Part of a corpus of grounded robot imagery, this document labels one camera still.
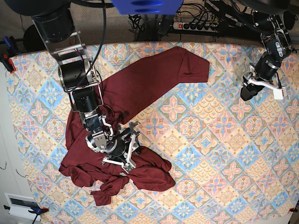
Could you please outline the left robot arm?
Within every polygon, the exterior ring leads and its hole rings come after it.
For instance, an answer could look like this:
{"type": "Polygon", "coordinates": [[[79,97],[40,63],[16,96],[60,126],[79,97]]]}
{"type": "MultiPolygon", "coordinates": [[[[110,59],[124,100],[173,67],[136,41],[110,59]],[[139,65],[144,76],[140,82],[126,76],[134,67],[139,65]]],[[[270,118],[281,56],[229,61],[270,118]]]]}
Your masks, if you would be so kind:
{"type": "Polygon", "coordinates": [[[275,100],[283,100],[287,91],[281,84],[278,69],[293,51],[292,41],[283,20],[283,13],[288,10],[290,1],[240,0],[239,3],[245,6],[243,11],[234,0],[230,3],[238,20],[252,31],[260,33],[266,49],[255,65],[250,64],[252,71],[243,76],[241,99],[248,101],[266,87],[272,90],[275,100]]]}

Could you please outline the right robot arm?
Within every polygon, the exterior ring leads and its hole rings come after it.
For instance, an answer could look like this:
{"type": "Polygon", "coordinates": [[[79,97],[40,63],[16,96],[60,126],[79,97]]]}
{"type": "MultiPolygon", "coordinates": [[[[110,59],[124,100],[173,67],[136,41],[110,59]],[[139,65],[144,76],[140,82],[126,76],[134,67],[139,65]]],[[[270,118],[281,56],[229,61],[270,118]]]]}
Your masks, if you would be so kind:
{"type": "Polygon", "coordinates": [[[71,108],[79,112],[88,135],[88,147],[105,153],[103,163],[119,165],[128,173],[136,167],[131,156],[138,149],[137,135],[126,129],[115,134],[100,111],[103,83],[79,37],[71,16],[69,0],[8,0],[7,5],[20,15],[32,18],[46,49],[58,63],[61,86],[69,96],[71,108]]]}

